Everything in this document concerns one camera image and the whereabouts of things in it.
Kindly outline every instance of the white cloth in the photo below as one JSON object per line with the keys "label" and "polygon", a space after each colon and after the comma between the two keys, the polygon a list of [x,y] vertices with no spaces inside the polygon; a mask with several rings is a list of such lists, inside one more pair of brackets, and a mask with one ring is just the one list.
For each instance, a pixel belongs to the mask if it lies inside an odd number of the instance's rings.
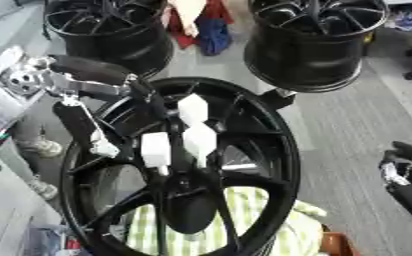
{"label": "white cloth", "polygon": [[180,16],[184,34],[196,37],[198,28],[195,25],[195,20],[206,6],[206,0],[169,0],[169,4],[175,8]]}

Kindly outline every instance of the red cloth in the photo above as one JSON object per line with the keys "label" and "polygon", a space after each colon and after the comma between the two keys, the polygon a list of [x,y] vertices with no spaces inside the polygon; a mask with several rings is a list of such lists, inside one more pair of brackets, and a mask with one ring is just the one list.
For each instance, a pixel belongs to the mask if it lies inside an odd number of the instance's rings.
{"label": "red cloth", "polygon": [[206,7],[201,15],[210,19],[223,19],[227,24],[234,22],[221,0],[207,0]]}
{"label": "red cloth", "polygon": [[172,9],[172,13],[170,14],[168,29],[181,49],[185,49],[195,43],[195,38],[184,34],[183,24],[175,9]]}
{"label": "red cloth", "polygon": [[[201,13],[201,16],[210,19],[223,19],[227,24],[234,22],[221,0],[207,0],[206,6]],[[178,42],[178,45],[181,49],[185,49],[188,46],[196,43],[195,38],[184,34],[183,25],[175,9],[172,9],[168,29],[170,34],[172,34],[172,36]]]}

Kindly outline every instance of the center bore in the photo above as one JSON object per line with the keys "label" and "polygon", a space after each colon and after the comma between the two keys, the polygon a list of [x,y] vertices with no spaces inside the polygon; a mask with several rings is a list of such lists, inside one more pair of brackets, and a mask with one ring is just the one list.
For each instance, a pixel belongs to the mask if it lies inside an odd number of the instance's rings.
{"label": "center bore", "polygon": [[167,224],[179,233],[198,233],[214,219],[217,207],[211,193],[192,176],[169,178],[163,195]]}

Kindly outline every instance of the blue cloth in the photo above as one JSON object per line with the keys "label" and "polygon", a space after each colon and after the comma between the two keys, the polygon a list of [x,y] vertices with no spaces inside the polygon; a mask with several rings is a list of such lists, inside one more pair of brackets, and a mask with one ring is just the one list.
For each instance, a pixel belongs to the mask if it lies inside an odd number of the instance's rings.
{"label": "blue cloth", "polygon": [[197,44],[204,55],[217,55],[231,44],[228,25],[224,20],[200,17],[196,24],[199,31]]}

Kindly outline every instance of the person's leg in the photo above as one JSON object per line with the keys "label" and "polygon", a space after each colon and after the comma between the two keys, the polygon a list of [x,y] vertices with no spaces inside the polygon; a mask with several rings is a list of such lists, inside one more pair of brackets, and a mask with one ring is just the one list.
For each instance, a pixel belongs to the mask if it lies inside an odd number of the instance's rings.
{"label": "person's leg", "polygon": [[29,114],[15,125],[13,139],[19,149],[46,158],[60,155],[63,152],[62,146],[42,136],[40,124],[40,120],[35,115]]}
{"label": "person's leg", "polygon": [[0,159],[45,200],[52,200],[57,196],[58,189],[51,184],[40,181],[39,176],[33,174],[11,138],[7,139],[0,147]]}

